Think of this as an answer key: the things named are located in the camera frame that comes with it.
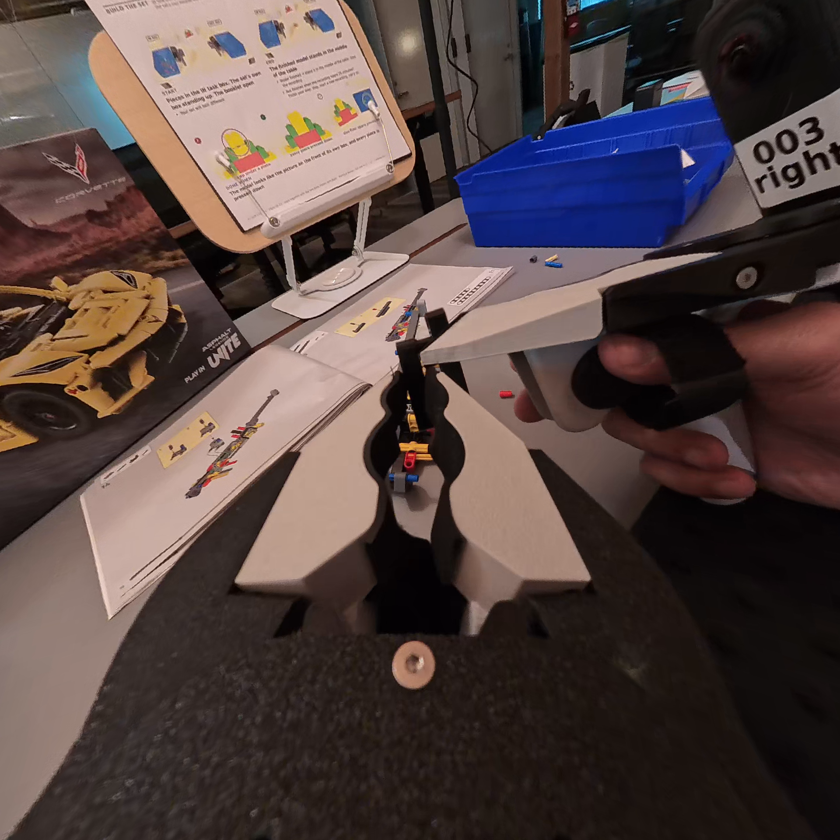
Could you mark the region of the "lego set box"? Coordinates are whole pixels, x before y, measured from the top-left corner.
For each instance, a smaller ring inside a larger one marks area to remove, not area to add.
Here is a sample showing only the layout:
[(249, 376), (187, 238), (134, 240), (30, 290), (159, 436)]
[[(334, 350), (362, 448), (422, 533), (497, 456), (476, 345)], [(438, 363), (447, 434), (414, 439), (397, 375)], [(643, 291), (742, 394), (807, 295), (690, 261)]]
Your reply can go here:
[(1, 151), (1, 546), (250, 347), (98, 131)]

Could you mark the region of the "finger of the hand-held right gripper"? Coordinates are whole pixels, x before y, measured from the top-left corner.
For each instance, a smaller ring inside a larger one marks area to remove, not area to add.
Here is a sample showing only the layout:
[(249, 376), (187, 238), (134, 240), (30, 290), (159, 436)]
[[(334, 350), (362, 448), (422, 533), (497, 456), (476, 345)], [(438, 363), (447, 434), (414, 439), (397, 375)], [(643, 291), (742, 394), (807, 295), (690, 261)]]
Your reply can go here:
[(718, 253), (639, 261), (574, 284), (468, 312), (420, 354), (424, 365), (470, 361), (596, 339), (602, 334), (602, 293)]

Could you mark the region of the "wooden pillar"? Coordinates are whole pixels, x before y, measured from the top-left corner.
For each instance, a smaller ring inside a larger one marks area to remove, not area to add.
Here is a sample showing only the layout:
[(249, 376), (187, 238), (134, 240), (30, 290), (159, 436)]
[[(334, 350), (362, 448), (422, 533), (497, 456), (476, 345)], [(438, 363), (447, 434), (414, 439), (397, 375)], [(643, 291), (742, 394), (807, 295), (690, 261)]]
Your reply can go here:
[(570, 100), (571, 55), (567, 1), (542, 2), (545, 119)]

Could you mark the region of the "open lego instruction booklet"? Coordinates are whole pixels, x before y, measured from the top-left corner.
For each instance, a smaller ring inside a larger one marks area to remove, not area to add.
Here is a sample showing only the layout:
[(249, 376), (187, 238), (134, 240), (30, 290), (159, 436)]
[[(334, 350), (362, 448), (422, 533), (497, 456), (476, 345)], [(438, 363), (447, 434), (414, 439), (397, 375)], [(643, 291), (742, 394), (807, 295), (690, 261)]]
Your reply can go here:
[(186, 417), (96, 478), (80, 497), (108, 618), (155, 583), (253, 480), (392, 372), (411, 307), (451, 322), (510, 266), (407, 265), (344, 314), (252, 353)]

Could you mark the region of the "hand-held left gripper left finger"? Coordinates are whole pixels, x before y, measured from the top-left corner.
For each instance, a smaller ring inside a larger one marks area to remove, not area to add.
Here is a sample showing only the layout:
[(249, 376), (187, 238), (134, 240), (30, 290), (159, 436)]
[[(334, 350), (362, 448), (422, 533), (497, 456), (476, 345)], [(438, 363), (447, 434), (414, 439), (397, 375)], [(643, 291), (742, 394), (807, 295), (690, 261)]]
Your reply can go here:
[(364, 598), (375, 586), (365, 550), (374, 533), (380, 480), (364, 446), (385, 418), (382, 377), (302, 448), (235, 584), (245, 592), (303, 596), (352, 633), (375, 630)]

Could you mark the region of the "multicoloured lego chassis assembly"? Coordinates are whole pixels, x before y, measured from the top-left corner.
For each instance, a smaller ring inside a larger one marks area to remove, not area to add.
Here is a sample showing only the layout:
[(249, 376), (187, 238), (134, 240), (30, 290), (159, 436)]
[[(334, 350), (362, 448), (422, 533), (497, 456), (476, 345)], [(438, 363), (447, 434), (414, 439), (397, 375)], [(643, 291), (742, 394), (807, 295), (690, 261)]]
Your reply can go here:
[(387, 476), (392, 493), (398, 497), (412, 494), (418, 488), (423, 468), (434, 461), (430, 450), (435, 427), (421, 420), (426, 421), (428, 417), (419, 416), (410, 392), (406, 392), (405, 407), (396, 415), (398, 453)]

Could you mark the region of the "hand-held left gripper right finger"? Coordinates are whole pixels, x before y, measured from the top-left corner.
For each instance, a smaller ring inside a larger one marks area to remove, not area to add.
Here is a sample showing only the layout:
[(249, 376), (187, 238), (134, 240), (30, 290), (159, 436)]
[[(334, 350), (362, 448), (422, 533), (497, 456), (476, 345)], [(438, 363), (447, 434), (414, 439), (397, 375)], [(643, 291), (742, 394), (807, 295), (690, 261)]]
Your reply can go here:
[(477, 635), (499, 603), (583, 590), (592, 578), (527, 448), (449, 376), (428, 374), (432, 457), (443, 475), (432, 527), (437, 574)]

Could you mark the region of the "blue plastic bin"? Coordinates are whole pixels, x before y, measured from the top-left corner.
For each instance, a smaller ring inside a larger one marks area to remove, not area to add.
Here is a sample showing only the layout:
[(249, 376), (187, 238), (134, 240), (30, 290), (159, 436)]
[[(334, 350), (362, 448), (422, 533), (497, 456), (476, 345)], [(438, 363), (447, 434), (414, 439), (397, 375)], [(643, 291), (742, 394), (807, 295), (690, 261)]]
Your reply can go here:
[(734, 158), (699, 98), (524, 137), (456, 181), (479, 247), (656, 249)]

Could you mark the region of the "person's right hand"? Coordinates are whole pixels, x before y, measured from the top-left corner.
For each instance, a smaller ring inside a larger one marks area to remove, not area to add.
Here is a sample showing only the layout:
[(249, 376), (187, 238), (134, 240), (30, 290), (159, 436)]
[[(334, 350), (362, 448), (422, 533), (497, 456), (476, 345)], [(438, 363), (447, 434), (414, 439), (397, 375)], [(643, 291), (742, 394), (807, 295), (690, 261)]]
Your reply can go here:
[(643, 453), (640, 469), (662, 487), (703, 499), (740, 500), (756, 490), (839, 509), (839, 305), (754, 301), (726, 325), (746, 362), (744, 404), (756, 477), (728, 463), (715, 437), (683, 427), (658, 432), (621, 409), (605, 432)]

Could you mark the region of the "instruction sheet on stand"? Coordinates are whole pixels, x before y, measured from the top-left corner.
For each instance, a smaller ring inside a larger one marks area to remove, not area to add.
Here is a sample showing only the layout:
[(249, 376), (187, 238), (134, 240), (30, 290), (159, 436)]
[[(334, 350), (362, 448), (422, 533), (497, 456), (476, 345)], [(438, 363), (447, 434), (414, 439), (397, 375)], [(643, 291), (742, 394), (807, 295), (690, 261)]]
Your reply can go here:
[(281, 248), (290, 290), (281, 292), (272, 307), (301, 320), (329, 312), (408, 262), (406, 254), (368, 252), (365, 247), (373, 195), (412, 173), (416, 150), (362, 24), (347, 3), (340, 3), (373, 65), (374, 77), (388, 88), (385, 102), (409, 143), (409, 157), (387, 167), (378, 164), (359, 171), (349, 182), (320, 196), (278, 215), (269, 214), (248, 232), (236, 225), (104, 30), (93, 39), (89, 51), (91, 73), (102, 95), (201, 233), (237, 254), (269, 257), (271, 247)]

